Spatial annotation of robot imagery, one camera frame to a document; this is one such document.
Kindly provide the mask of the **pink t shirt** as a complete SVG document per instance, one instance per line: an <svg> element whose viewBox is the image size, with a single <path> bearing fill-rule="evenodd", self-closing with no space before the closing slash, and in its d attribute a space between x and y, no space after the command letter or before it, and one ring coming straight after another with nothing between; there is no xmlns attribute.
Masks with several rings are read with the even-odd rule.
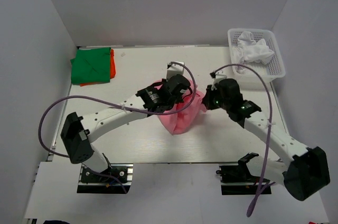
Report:
<svg viewBox="0 0 338 224"><path fill-rule="evenodd" d="M183 102L175 104L173 108L169 111L177 111L185 107L190 102L190 100L192 99L194 86L192 80L189 80L189 82L191 86L186 91L186 93L183 94ZM192 103L188 106L188 108L175 114L160 115L157 116L157 118L160 120L165 129L167 129L167 131L172 135L183 134L190 129L194 120L197 118L200 112L207 111L205 105L202 104L202 99L204 98L204 96L205 93L196 90L195 97Z"/></svg>

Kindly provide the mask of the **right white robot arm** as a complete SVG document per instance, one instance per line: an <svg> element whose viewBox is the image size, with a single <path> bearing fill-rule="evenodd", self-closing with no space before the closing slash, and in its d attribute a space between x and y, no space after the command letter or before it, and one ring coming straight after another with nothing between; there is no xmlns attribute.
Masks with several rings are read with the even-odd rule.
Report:
<svg viewBox="0 0 338 224"><path fill-rule="evenodd" d="M236 80L222 79L208 85L202 103L208 110L225 110L233 122L257 136L281 159L265 161L257 153L248 153L236 165L220 167L217 173L223 183L253 182L263 173L264 181L283 185L299 201L330 183L326 153L320 147L308 147L270 123L258 105L243 98Z"/></svg>

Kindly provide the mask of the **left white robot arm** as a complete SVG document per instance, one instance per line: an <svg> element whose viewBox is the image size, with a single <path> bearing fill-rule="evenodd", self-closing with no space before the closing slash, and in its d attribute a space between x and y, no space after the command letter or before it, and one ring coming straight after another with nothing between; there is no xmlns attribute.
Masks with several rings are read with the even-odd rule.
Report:
<svg viewBox="0 0 338 224"><path fill-rule="evenodd" d="M191 90L191 83L186 77L177 74L137 91L121 103L122 109L109 107L84 116L70 113L61 131L70 162L84 164L93 170L99 181L107 181L112 169L93 142L124 124L149 117L149 112L163 114L171 110L175 104L183 101L187 90Z"/></svg>

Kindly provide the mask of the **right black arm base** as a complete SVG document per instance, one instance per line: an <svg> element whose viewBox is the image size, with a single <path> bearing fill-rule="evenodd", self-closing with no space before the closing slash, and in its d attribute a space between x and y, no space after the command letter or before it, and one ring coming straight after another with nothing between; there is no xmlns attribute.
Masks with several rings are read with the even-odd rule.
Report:
<svg viewBox="0 0 338 224"><path fill-rule="evenodd" d="M245 175L239 165L222 165L216 170L222 195L255 195L259 177Z"/></svg>

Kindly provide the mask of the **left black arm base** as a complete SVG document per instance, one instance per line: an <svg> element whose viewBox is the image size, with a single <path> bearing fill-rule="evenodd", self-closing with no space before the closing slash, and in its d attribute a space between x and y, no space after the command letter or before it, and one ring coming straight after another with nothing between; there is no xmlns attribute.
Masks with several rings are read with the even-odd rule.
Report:
<svg viewBox="0 0 338 224"><path fill-rule="evenodd" d="M78 194L126 194L133 179L132 164L111 164L100 175L82 165L77 185Z"/></svg>

